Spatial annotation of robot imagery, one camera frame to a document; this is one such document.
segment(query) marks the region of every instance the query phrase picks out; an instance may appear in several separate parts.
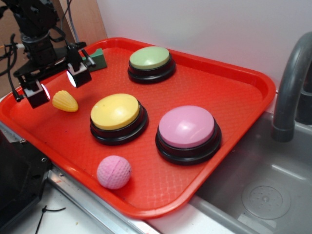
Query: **sink basin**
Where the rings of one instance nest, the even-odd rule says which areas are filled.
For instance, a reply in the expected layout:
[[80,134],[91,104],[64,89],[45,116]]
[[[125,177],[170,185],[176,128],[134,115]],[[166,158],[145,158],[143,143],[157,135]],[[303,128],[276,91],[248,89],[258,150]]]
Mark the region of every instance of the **sink basin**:
[[311,233],[311,127],[296,123],[294,139],[280,143],[272,118],[260,117],[196,195],[245,233]]

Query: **pink button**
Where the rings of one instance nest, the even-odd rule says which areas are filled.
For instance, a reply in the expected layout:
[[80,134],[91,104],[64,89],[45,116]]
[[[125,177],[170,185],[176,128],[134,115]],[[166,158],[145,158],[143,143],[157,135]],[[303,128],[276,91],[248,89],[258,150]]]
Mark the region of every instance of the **pink button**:
[[159,123],[161,138],[176,148],[193,148],[210,139],[215,120],[204,108],[180,106],[167,112]]

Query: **gray faucet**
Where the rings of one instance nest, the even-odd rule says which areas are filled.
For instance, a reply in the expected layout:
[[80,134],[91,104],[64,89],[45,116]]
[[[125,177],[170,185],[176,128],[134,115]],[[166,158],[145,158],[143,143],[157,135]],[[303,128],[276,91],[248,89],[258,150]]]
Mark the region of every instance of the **gray faucet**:
[[294,120],[312,124],[312,32],[304,34],[288,59],[279,87],[271,136],[288,142],[293,138]]

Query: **yellow plastic fruit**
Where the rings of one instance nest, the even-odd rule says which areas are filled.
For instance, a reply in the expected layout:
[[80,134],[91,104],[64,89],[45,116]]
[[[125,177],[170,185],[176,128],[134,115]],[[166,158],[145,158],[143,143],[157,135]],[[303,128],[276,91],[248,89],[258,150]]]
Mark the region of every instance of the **yellow plastic fruit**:
[[76,112],[77,101],[66,90],[58,91],[52,98],[52,105],[62,111]]

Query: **red tray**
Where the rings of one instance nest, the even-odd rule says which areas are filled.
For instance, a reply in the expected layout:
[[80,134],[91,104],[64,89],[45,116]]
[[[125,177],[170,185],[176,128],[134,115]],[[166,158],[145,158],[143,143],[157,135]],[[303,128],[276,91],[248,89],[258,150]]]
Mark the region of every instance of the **red tray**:
[[[27,100],[16,103],[12,95],[0,103],[3,123],[117,210],[140,219],[159,217],[185,204],[275,95],[274,83],[262,73],[172,50],[176,72],[171,78],[157,84],[134,83],[127,74],[129,57],[146,46],[150,45],[123,38],[97,42],[87,51],[102,48],[108,67],[94,71],[91,82],[76,89],[66,73],[46,80],[51,96],[67,90],[77,100],[75,113],[60,111],[52,102],[32,109]],[[90,133],[90,112],[96,102],[115,93],[135,96],[150,123],[134,141],[105,146]],[[171,164],[155,146],[161,117],[182,105],[207,109],[222,131],[220,150],[199,165]],[[132,166],[130,181],[115,191],[101,187],[96,176],[98,164],[109,155],[123,156]]]

